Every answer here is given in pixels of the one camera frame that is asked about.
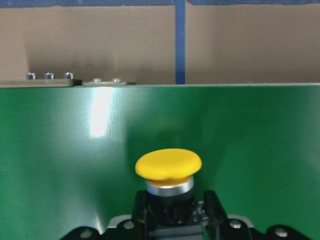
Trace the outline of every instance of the metal screw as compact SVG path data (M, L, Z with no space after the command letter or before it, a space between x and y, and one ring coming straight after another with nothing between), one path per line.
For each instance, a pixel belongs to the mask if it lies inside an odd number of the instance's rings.
M73 80L74 79L74 74L72 72L65 72L64 73L64 79Z
M132 222L132 221L126 221L124 224L123 224L123 227L125 229L133 229L135 227L135 224Z
M282 227L276 227L274 230L274 234L281 238L288 237L288 232Z
M113 78L111 81L114 82L114 83L121 83L121 82L122 82L122 79L116 77L116 78Z
M92 232L89 229L86 229L80 234L81 239L87 239L87 238L90 238L91 236L92 236Z
M45 74L44 74L44 79L50 79L50 80L52 80L52 79L54 79L55 78L55 74L53 73L53 72L46 72Z
M240 221L234 219L230 221L230 226L234 229L240 229L242 225Z
M26 75L27 80L35 80L36 79L36 74L34 72L28 72Z
M102 79L97 77L97 78L92 79L92 82L100 83L100 82L102 82Z

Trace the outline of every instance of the green table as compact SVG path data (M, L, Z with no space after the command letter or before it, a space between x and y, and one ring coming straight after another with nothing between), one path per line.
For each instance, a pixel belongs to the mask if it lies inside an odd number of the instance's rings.
M0 89L0 239L104 232L162 148L198 153L196 196L215 190L259 231L320 238L320 85Z

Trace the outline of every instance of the bolt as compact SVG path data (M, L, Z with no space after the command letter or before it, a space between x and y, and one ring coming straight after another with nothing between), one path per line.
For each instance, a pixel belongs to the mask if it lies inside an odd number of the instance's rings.
M121 82L122 82L122 79L116 77L116 78L113 78L111 81L114 82L114 83L121 83Z
M28 72L26 75L27 80L35 80L36 79L36 74L34 72Z
M240 229L241 228L241 222L238 221L238 220L233 219L233 220L230 221L230 226L232 228L234 228L234 229Z
M274 234L281 238L288 237L288 232L282 227L276 227L274 230Z
M125 229L133 229L135 227L135 224L132 222L132 221L126 221L124 224L123 224L123 227Z
M46 72L45 74L44 74L44 79L50 79L50 80L52 80L52 79L54 79L55 78L55 74L53 73L53 72Z
M64 79L73 80L74 79L74 74L72 72L65 72L64 73Z
M87 238L90 238L91 236L92 236L92 232L89 229L86 229L80 234L81 239L87 239Z
M94 79L92 79L92 82L100 83L100 82L102 82L102 79L101 78L94 78Z

